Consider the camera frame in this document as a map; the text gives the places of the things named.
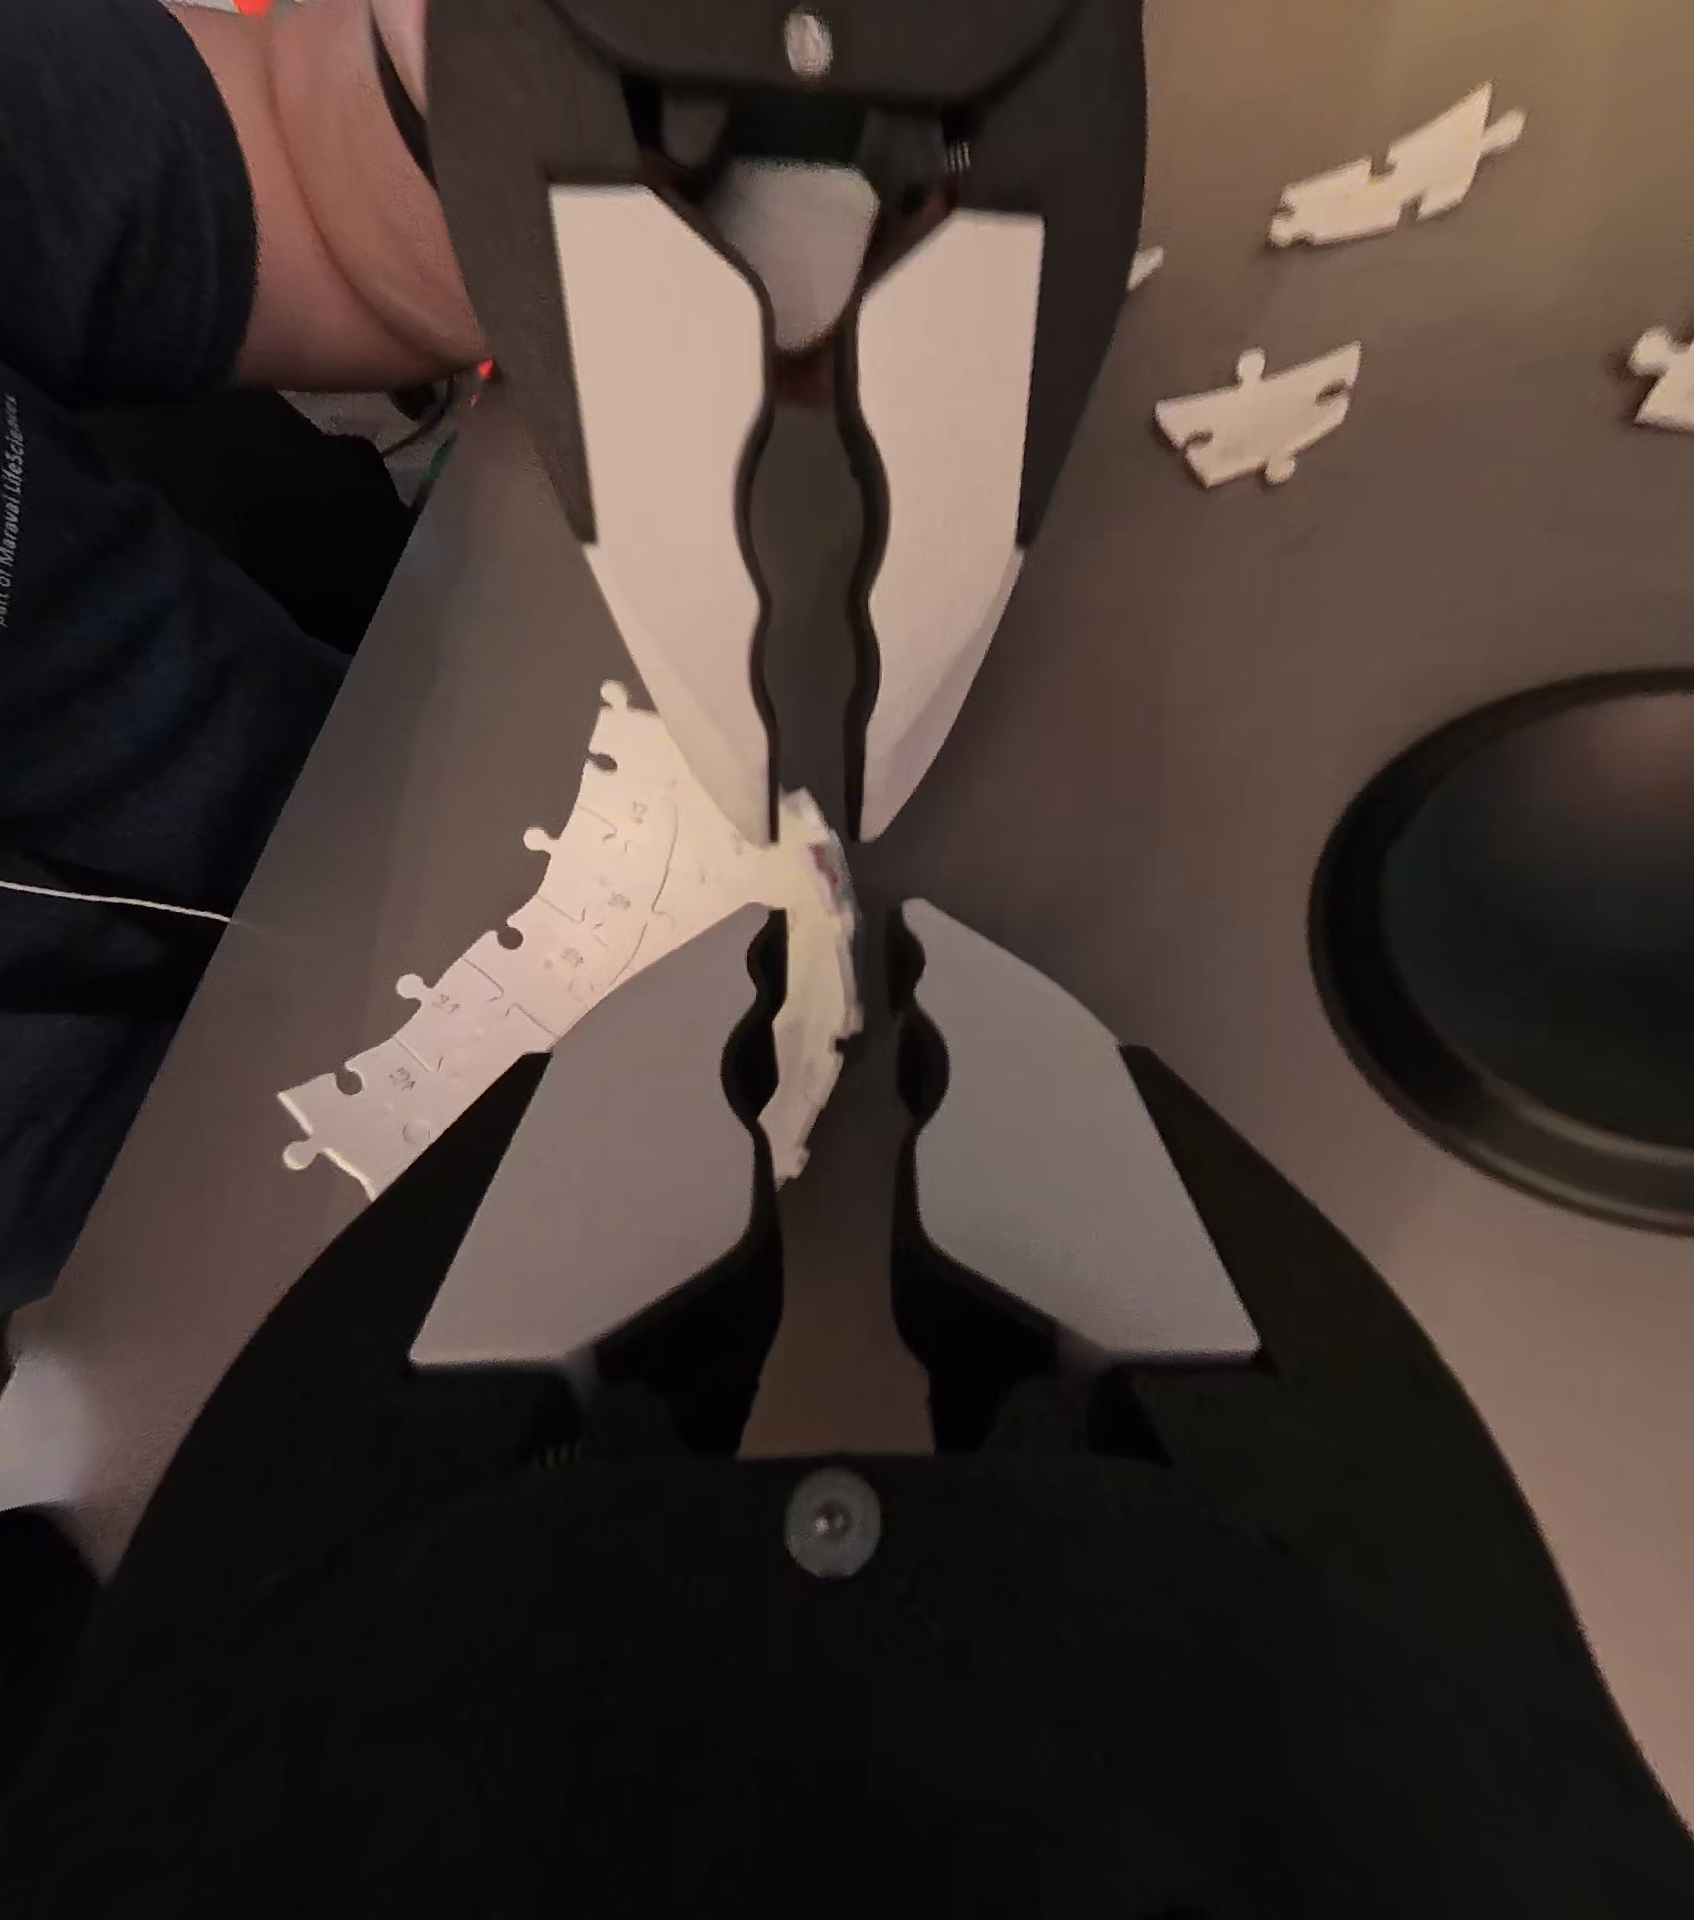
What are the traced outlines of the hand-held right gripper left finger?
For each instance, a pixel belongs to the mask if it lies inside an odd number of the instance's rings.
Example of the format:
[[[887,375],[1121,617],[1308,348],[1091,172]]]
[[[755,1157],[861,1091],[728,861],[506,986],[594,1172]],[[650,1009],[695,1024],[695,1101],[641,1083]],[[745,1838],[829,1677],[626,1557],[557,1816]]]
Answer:
[[[733,909],[553,1046],[418,1368],[576,1368],[745,1242],[772,1189],[784,944],[782,909]]]

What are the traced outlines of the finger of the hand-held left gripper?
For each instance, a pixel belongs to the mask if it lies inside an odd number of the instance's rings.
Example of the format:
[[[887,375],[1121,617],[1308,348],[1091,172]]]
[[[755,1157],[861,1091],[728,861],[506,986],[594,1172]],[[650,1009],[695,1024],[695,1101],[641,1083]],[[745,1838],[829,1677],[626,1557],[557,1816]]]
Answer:
[[[553,188],[548,208],[592,505],[586,560],[688,770],[732,828],[768,844],[762,589],[741,518],[768,416],[757,286],[650,188]]]
[[[1043,253],[1038,214],[954,211],[858,309],[856,398],[882,507],[862,604],[862,844],[898,820],[954,730],[1022,569]]]

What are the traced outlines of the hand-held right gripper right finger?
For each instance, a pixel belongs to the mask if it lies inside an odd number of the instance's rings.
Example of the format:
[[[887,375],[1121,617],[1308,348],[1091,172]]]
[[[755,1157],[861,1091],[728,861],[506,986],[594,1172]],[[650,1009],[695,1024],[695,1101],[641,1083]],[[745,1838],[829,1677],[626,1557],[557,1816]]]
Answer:
[[[1111,1362],[1249,1362],[1258,1332],[1116,1036],[925,899],[909,1012],[942,1067],[913,1137],[930,1250]]]

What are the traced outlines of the assembled white puzzle section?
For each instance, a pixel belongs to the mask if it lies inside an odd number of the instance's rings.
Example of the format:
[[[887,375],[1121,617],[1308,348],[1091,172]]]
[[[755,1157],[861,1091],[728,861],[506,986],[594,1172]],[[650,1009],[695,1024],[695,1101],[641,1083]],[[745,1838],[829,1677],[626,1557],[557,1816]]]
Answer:
[[[379,1196],[424,1148],[598,1002],[733,909],[784,914],[784,998],[772,1015],[778,1083],[761,1114],[772,1178],[799,1177],[811,1131],[861,1033],[858,902],[830,826],[805,789],[782,793],[779,838],[755,845],[688,770],[665,721],[602,683],[564,826],[524,828],[546,856],[535,895],[433,981],[404,974],[410,1009],[379,1046],[280,1091],[299,1122],[281,1163],[325,1159]]]

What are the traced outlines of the person's left forearm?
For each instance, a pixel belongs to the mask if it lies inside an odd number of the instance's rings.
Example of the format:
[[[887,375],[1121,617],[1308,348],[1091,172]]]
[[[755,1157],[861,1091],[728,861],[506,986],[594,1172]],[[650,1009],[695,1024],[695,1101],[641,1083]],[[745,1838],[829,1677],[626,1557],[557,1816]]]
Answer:
[[[209,65],[255,205],[255,299],[236,378],[396,392],[491,358],[444,208],[379,80],[427,109],[427,2],[306,2],[261,14],[170,5]]]

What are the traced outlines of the scattered loose puzzle pieces group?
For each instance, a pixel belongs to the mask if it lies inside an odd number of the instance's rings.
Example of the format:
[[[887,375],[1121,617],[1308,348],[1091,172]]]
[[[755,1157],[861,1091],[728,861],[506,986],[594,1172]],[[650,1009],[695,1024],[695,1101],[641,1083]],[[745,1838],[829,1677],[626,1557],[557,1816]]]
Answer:
[[[1265,248],[1338,248],[1388,236],[1458,208],[1485,160],[1523,137],[1518,106],[1495,106],[1490,83],[1469,88],[1432,122],[1388,144],[1379,159],[1286,183],[1265,222]],[[1286,371],[1246,348],[1232,381],[1155,404],[1155,428],[1192,478],[1213,491],[1246,477],[1291,482],[1302,451],[1345,417],[1364,348],[1341,344]],[[1625,371],[1646,385],[1631,416],[1641,428],[1694,434],[1694,327],[1677,335],[1650,326],[1627,348]]]

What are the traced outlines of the black round ball stand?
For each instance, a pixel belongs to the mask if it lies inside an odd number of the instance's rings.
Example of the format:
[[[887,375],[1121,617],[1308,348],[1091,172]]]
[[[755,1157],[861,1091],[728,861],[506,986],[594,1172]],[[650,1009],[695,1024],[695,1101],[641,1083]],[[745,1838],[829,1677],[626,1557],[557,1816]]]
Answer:
[[[1472,707],[1344,807],[1314,988],[1426,1140],[1542,1204],[1694,1238],[1694,668]]]

